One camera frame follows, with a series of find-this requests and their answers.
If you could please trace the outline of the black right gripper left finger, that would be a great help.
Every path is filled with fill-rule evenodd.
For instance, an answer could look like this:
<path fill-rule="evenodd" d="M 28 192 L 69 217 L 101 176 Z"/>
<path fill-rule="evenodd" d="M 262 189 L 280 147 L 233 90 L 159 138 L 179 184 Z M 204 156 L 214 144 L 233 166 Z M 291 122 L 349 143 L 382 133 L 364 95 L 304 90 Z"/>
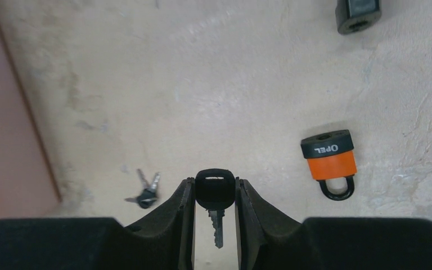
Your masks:
<path fill-rule="evenodd" d="M 119 227 L 116 269 L 193 269 L 195 180 L 181 182 L 167 201 Z"/>

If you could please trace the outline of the pink translucent plastic box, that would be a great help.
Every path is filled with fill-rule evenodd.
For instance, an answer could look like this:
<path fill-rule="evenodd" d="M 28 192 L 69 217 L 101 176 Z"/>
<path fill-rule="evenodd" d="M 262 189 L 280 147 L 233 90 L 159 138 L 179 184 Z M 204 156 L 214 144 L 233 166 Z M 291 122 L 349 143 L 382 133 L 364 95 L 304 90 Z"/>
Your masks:
<path fill-rule="evenodd" d="M 0 218 L 39 217 L 60 202 L 43 141 L 0 27 Z"/>

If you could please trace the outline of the orange black padlock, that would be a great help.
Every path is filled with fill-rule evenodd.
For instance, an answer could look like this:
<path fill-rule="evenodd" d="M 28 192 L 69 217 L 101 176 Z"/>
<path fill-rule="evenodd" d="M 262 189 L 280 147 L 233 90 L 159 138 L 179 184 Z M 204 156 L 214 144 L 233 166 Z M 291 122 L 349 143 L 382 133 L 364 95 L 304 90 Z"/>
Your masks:
<path fill-rule="evenodd" d="M 328 199 L 343 201 L 352 196 L 357 166 L 349 130 L 335 130 L 305 138 L 301 140 L 300 147 L 312 178 L 319 183 Z M 342 193 L 333 193 L 327 186 L 326 181 L 335 178 L 346 180 L 346 190 Z"/>

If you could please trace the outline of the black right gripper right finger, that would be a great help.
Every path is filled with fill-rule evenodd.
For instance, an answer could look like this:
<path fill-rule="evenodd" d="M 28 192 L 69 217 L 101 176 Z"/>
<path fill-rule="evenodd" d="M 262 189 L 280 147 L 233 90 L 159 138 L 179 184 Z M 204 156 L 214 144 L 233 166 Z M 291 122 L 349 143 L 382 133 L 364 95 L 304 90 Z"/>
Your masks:
<path fill-rule="evenodd" d="M 307 227 L 263 199 L 248 180 L 236 179 L 239 269 L 308 269 Z"/>

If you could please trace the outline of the black key bunch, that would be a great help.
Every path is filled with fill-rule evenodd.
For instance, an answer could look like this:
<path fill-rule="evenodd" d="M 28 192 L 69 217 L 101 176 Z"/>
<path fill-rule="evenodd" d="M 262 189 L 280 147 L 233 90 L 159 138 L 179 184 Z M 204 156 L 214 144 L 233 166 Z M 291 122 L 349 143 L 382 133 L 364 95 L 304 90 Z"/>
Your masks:
<path fill-rule="evenodd" d="M 149 182 L 141 169 L 137 169 L 136 172 L 143 189 L 138 196 L 125 198 L 124 201 L 135 203 L 142 209 L 148 209 L 159 199 L 158 188 L 161 175 L 160 172 L 156 172 L 152 181 Z"/>

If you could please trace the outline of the single black-head key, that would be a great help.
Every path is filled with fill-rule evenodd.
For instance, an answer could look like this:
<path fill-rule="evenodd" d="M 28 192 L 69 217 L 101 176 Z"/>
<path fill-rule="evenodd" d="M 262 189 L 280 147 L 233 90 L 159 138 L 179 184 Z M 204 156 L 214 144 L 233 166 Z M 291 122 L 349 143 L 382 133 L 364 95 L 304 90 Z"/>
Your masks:
<path fill-rule="evenodd" d="M 208 211 L 214 228 L 214 243 L 223 247 L 223 217 L 225 210 L 235 202 L 236 179 L 225 169 L 205 169 L 195 177 L 197 203 Z"/>

